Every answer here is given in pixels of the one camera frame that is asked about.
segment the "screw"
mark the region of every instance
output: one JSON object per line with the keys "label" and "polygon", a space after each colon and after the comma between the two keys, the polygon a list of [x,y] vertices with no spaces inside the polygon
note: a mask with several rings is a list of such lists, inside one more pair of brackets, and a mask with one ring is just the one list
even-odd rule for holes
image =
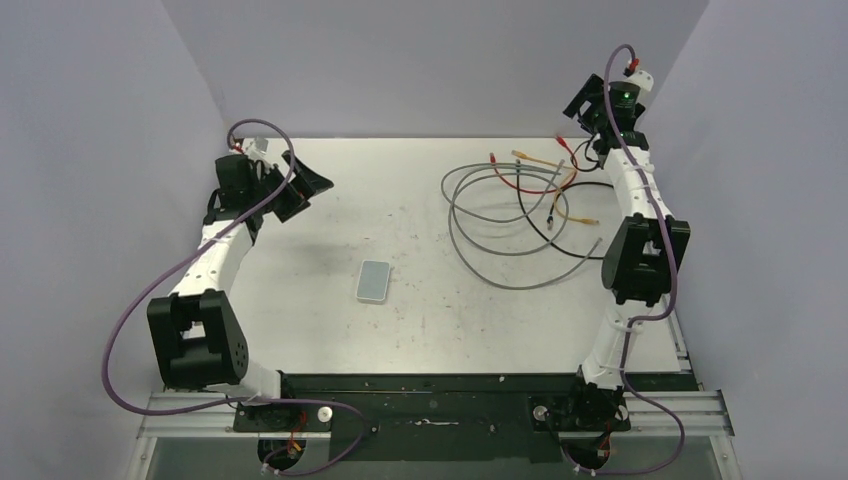
{"label": "screw", "polygon": [[540,422],[544,422],[548,416],[548,409],[544,405],[539,405],[533,409],[533,418]]}
{"label": "screw", "polygon": [[333,418],[333,409],[330,407],[321,407],[318,409],[318,421],[327,423]]}

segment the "gray backdrop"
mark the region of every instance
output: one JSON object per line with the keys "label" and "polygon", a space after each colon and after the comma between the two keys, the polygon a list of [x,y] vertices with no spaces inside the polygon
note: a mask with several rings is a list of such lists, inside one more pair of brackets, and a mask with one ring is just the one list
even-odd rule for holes
{"label": "gray backdrop", "polygon": [[[4,2],[0,478],[123,478],[141,418],[103,393],[103,345],[199,241],[224,131],[158,1]],[[143,307],[114,360],[144,405]]]}
{"label": "gray backdrop", "polygon": [[713,0],[643,124],[746,479],[845,478],[848,3]]}
{"label": "gray backdrop", "polygon": [[550,136],[623,41],[661,82],[707,0],[163,0],[227,121],[309,136]]}

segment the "white table surface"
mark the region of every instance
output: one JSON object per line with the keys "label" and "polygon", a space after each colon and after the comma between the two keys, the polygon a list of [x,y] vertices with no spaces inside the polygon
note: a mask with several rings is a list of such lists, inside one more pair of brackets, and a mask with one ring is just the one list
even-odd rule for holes
{"label": "white table surface", "polygon": [[[491,287],[454,252],[439,191],[444,173],[486,162],[490,151],[499,161],[513,161],[513,149],[553,161],[565,158],[554,140],[295,139],[294,144],[297,156],[336,186],[285,224],[267,216],[242,262],[230,300],[252,358],[288,373],[576,372],[610,298],[601,285],[601,262],[587,262],[572,277],[538,290]],[[271,140],[269,158],[284,150],[282,140]],[[605,180],[605,174],[578,177],[590,179]],[[478,212],[501,218],[520,213],[515,192],[497,179],[466,192],[460,201]],[[534,217],[543,231],[549,198]],[[600,236],[605,241],[596,254],[603,254],[621,220],[612,189],[578,187],[568,199],[574,214],[601,224],[567,225],[558,243],[585,252]],[[528,208],[534,200],[525,196]],[[465,215],[460,219],[475,239],[493,248],[518,251],[542,242],[524,220],[492,226]],[[552,278],[577,262],[553,249],[516,258],[485,254],[462,239],[460,246],[484,274],[513,285]],[[392,264],[383,305],[355,299],[363,260]],[[666,321],[646,325],[628,370],[679,371]]]}

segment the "red connector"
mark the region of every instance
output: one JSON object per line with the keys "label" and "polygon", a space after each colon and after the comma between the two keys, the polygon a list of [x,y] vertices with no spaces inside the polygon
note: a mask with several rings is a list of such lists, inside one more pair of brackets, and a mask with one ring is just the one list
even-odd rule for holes
{"label": "red connector", "polygon": [[639,66],[639,59],[634,58],[630,62],[630,64],[627,65],[627,68],[624,69],[624,76],[629,77],[630,75],[633,75],[634,73],[636,73],[636,67],[638,67],[638,66]]}

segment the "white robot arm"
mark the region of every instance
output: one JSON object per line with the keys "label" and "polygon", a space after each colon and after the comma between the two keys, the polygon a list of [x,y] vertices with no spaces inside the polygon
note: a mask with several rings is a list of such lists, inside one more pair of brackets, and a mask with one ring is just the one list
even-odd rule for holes
{"label": "white robot arm", "polygon": [[[266,147],[267,141],[256,139],[244,150],[237,147],[215,161],[219,188],[209,200],[200,246],[281,185],[283,175],[276,165],[265,161]],[[291,162],[288,155],[283,154],[283,159]],[[273,212],[285,222],[306,209],[310,197],[333,186],[295,160],[295,177],[280,195],[216,240],[168,296],[148,304],[148,325],[166,386],[234,397],[287,396],[282,372],[250,358],[227,295],[242,259],[256,241],[264,215]]]}
{"label": "white robot arm", "polygon": [[[659,222],[667,227],[677,265],[690,234],[689,224],[675,219],[663,201],[654,180],[647,139],[635,130],[636,120],[645,111],[638,102],[650,91],[653,77],[644,70],[625,70],[625,76],[624,81],[610,83],[610,106],[635,164],[621,149],[610,125],[604,107],[603,79],[592,75],[563,112],[575,118],[596,139],[592,148],[601,168],[609,175],[624,214],[601,266],[602,283],[610,292],[609,306],[593,348],[578,370],[569,401],[569,421],[576,429],[596,429],[618,414],[623,406],[621,365],[625,338],[630,332],[628,349],[632,349],[633,334],[642,329],[642,322],[636,321],[629,327],[632,330],[628,330],[629,320],[648,314],[671,289]],[[648,190],[657,201],[661,218],[649,203]]]}

